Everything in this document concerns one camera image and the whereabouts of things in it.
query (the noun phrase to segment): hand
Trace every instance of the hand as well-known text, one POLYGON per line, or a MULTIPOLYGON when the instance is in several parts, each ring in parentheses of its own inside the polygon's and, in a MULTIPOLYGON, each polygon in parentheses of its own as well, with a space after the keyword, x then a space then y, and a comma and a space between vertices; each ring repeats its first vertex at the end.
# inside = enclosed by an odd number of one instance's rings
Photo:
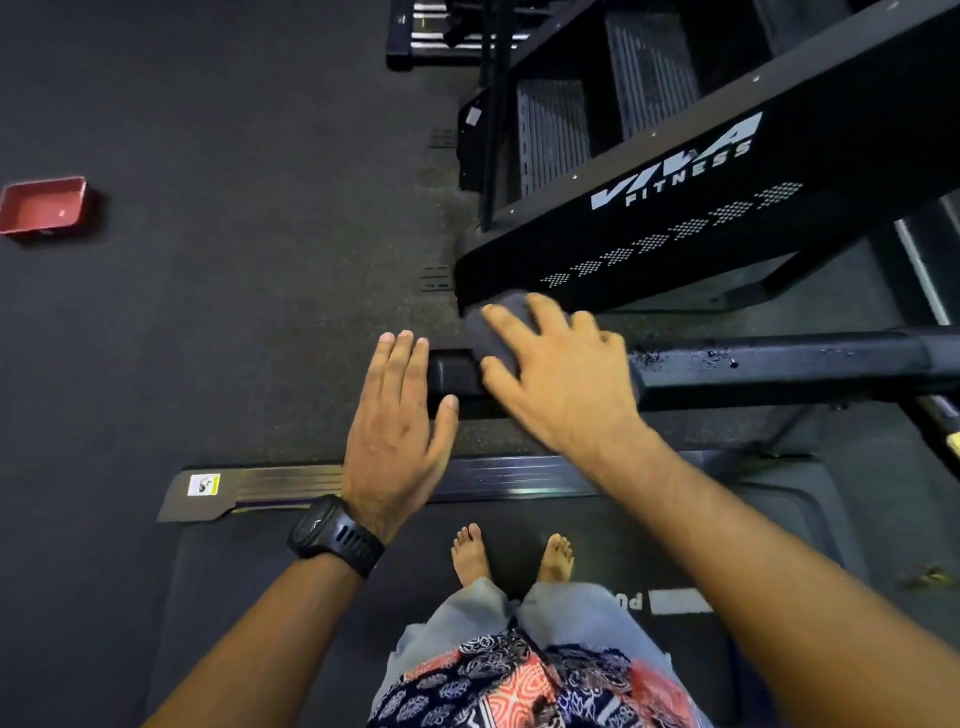
POLYGON ((351 517, 384 544, 437 487, 457 435, 460 403, 444 398, 430 439, 426 364, 430 344, 412 331, 380 337, 347 439, 343 499, 351 517))
POLYGON ((500 305, 484 307, 487 323, 520 365, 517 380, 499 359, 481 362, 484 385, 521 425, 597 481, 617 447, 635 448, 649 430, 636 412, 623 337, 601 331, 585 311, 570 324, 557 303, 531 293, 535 334, 500 305))

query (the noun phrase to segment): white dot pattern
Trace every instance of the white dot pattern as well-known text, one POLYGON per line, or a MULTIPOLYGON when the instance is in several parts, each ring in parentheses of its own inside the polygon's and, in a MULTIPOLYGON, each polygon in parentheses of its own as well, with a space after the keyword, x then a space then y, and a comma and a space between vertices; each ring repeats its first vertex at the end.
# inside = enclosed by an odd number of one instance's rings
MULTIPOLYGON (((801 182, 784 182, 783 184, 778 184, 770 189, 766 189, 763 192, 757 192, 757 194, 754 196, 757 197, 760 202, 756 204, 756 209, 764 209, 765 207, 781 203, 784 200, 789 200, 791 197, 797 194, 797 192, 803 189, 803 187, 804 185, 801 182)), ((732 220, 736 220, 739 217, 743 217, 743 215, 754 208, 754 205, 755 203, 747 202, 730 203, 729 205, 718 207, 709 215, 710 217, 714 218, 714 225, 723 225, 732 220)), ((622 263, 624 260, 627 260, 631 255, 633 255, 635 249, 637 255, 650 253, 651 251, 661 247, 668 240, 671 240, 674 236, 676 236, 676 239, 682 240, 685 237, 690 237, 691 235, 701 232, 709 224, 710 220, 694 218, 693 220, 688 220, 685 223, 678 225, 676 228, 671 228, 670 231, 673 232, 674 235, 648 235, 647 237, 637 240, 635 243, 631 243, 631 248, 617 248, 609 253, 603 253, 600 255, 600 258, 601 260, 606 260, 608 266, 616 265, 617 263, 622 263)), ((582 278, 583 276, 588 276, 591 273, 596 273, 603 268, 603 265, 604 264, 600 260, 587 260, 579 265, 572 266, 570 270, 576 271, 578 274, 580 274, 580 278, 582 278)), ((555 273, 552 276, 547 276, 545 279, 541 279, 540 282, 546 283, 550 288, 556 288, 558 285, 563 285, 564 283, 568 282, 570 280, 570 276, 570 273, 555 273)))
POLYGON ((631 243, 631 245, 640 248, 641 253, 650 253, 650 251, 656 250, 669 239, 669 235, 650 235, 649 237, 637 240, 636 243, 631 243))
POLYGON ((736 220, 738 217, 743 217, 747 210, 753 206, 753 203, 732 203, 731 205, 718 207, 710 213, 716 217, 716 221, 713 224, 723 225, 724 223, 729 223, 731 220, 736 220))
POLYGON ((696 235, 709 224, 709 220, 694 218, 693 220, 687 220, 685 223, 681 223, 676 228, 671 228, 671 230, 677 234, 678 240, 683 240, 690 235, 696 235))
POLYGON ((770 205, 776 205, 784 200, 789 200, 797 194, 803 186, 804 184, 802 182, 784 182, 783 184, 778 184, 776 187, 757 192, 755 197, 760 198, 763 202, 761 202, 756 209, 764 209, 770 205))
POLYGON ((601 263, 599 260, 588 260, 586 263, 574 265, 570 268, 570 270, 576 271, 582 278, 583 276, 588 276, 591 273, 596 273, 601 268, 603 268, 603 263, 601 263))
POLYGON ((600 257, 607 260, 607 265, 616 265, 617 263, 622 263, 633 254, 633 248, 617 248, 615 251, 604 253, 600 257))
POLYGON ((556 288, 558 285, 563 285, 568 280, 570 280, 569 273, 555 273, 552 276, 547 276, 541 281, 541 283, 546 283, 551 288, 556 288))

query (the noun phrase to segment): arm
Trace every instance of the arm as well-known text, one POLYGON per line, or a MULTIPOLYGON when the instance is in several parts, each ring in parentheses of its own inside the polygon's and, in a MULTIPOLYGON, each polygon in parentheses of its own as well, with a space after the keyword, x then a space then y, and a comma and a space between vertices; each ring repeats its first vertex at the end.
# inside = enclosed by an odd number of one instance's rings
MULTIPOLYGON (((430 498, 457 432, 455 397, 433 439, 426 412, 429 344, 384 334, 367 374, 344 459, 351 516, 384 544, 430 498)), ((336 556, 298 561, 194 667, 150 728, 293 725, 337 625, 363 580, 336 556)))
POLYGON ((528 303, 540 335, 485 309, 521 370, 488 357, 485 384, 663 543, 797 726, 956 724, 957 653, 673 452, 636 413, 622 337, 528 303))

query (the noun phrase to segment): wrist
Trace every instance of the wrist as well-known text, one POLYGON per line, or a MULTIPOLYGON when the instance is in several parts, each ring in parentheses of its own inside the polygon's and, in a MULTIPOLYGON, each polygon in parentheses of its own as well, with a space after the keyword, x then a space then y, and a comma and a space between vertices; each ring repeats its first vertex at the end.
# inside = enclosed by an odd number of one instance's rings
POLYGON ((350 516, 357 525, 370 531, 384 546, 396 537, 396 533, 402 525, 402 523, 395 523, 392 519, 384 518, 373 510, 359 506, 346 499, 344 500, 344 507, 347 509, 347 515, 350 516))
POLYGON ((639 417, 606 438, 585 467, 586 475, 611 495, 648 480, 652 461, 668 449, 658 433, 639 417))

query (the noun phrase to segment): black machine panel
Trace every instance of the black machine panel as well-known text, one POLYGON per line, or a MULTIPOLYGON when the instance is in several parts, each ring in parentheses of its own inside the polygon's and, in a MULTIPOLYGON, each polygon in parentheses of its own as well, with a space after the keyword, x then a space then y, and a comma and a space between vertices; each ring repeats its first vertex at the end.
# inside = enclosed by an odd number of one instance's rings
POLYGON ((513 288, 605 310, 950 191, 957 5, 877 4, 501 209, 459 241, 461 310, 513 288))

